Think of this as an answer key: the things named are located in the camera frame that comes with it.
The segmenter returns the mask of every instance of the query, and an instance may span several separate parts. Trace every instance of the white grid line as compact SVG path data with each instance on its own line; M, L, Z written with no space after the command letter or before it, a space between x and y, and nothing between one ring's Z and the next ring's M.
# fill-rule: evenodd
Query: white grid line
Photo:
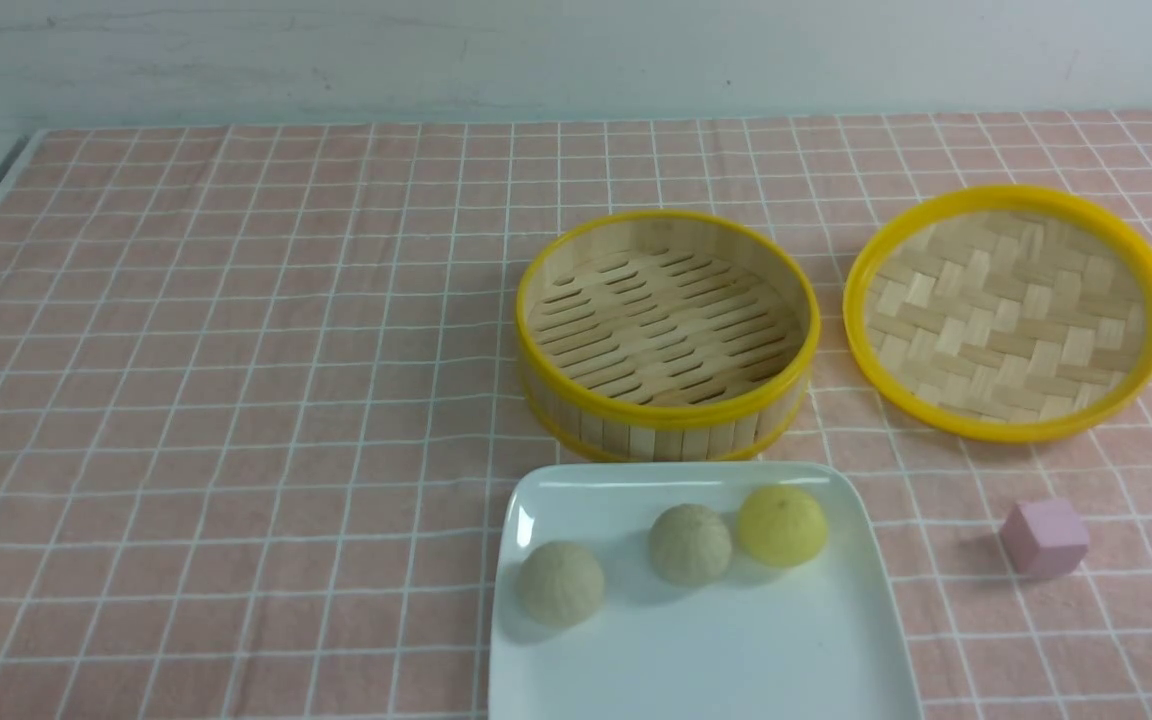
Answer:
M273 156L273 145L270 146L270 156ZM255 202L255 196L252 197L252 202ZM234 252L237 252L237 251L238 251L238 245L237 245L237 243L234 243L234 248L230 249L229 259L233 259ZM221 291L221 288L223 288L223 282L225 282L225 274L221 274L220 283L215 287L215 288L218 288L218 290L215 290L215 296L212 297L211 305L207 309L207 319L211 319L211 316L217 310L217 305L220 302L220 291ZM259 351L259 346L260 346L260 341L257 340L257 351ZM191 365L194 364L194 359L196 359L196 357L198 355L198 350L200 350L200 348L202 348L202 338L200 338L200 340L198 340L197 343L195 343L194 354L191 355L191 363L189 363L189 364L191 364ZM249 369L247 371L247 378L250 378L251 373L252 373L252 370ZM180 399L180 393L184 392L185 384L189 381L189 377L188 376L189 376L189 370L185 371L185 377L182 379L182 381L180 381L180 388L177 389L177 402L179 402L179 399ZM242 392L238 393L240 397L242 397L243 392L247 392L247 379L245 378L244 378L243 389L242 389ZM237 420L238 420L238 414L236 411L234 414L234 418L233 418L232 423L237 423ZM166 419L164 422L162 434L160 435L160 439L159 439L159 446L162 445L162 439L166 437L166 432L168 432L169 427L172 427L172 415L169 415L168 419ZM228 433L229 434L233 433L233 424L230 424ZM215 473L212 475L211 483L209 484L209 486L211 486L211 484L215 484L217 477L219 477L219 475L220 475L220 464L218 462L218 464L215 464ZM146 478L145 479L147 479L149 477L150 477L150 473L146 471ZM141 497L143 497L143 493L141 493L141 495L138 497L137 502L141 500ZM207 505L209 505L209 500L210 500L210 497L207 497L207 495L204 495L204 500L202 500L202 509L198 511L198 524L197 524L197 528L195 529L195 539L196 539L196 541L197 541L197 539L202 538L202 528L204 526L204 523L205 523L205 521L207 518ZM132 518L128 518L128 523L132 523L132 521L134 521L134 516L132 516ZM150 667L150 675L147 675L147 679L145 680L145 697L141 698L141 710L137 711L137 717L145 717L145 714L147 712L147 707L150 707L150 702L152 700L152 697L154 697L154 684L156 684L156 681L157 681L157 675L159 675L159 667L162 665L162 653L166 651L166 644L168 644L168 638L170 637L172 626L175 623L175 612L177 612L177 607L180 605L179 594L184 591L185 583L187 583L187 579L189 577L189 564L192 562L194 555L195 555L195 548L191 547L185 553L184 564L182 566L182 568L180 568L180 578L177 579L177 597L175 597L174 600L172 601L172 607L168 609L168 617L166 619L165 624L162 626L162 637L159 639L159 650L157 650L157 653L156 653L156 657L154 657L154 665L152 665ZM115 570L118 570L118 569L116 568L111 568L109 573L114 573ZM259 577L252 579L252 583L259 583L259 582L260 582Z

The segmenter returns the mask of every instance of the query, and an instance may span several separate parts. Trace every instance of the table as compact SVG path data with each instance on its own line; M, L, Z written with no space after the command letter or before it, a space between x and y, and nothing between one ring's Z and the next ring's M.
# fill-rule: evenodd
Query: table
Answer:
M929 720L1152 717L1152 387L1069 441L920 427L840 318L879 223L968 184L1100 202L1152 238L1152 109L43 132L0 190L0 720L485 717L526 414L511 293L561 229L712 211L823 305L770 457L859 488ZM1011 503L1092 552L1011 576Z

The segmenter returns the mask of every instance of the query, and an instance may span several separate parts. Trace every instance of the pink cube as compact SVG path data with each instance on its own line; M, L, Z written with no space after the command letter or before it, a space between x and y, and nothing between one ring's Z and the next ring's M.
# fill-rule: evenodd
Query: pink cube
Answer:
M1034 578L1073 573L1087 555L1087 525L1062 497L1018 502L998 532L1011 568Z

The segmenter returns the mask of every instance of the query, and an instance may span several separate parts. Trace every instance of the square white plate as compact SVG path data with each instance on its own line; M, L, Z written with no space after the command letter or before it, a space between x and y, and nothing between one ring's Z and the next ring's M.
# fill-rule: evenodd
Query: square white plate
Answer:
M698 502L733 515L763 484L794 483L826 511L829 540L787 571L740 551L699 591L659 579L646 535ZM515 577L546 541L585 543L607 597L584 624L526 617ZM558 465L518 483L500 541L492 626L492 720L919 720L896 604L861 498L806 462Z

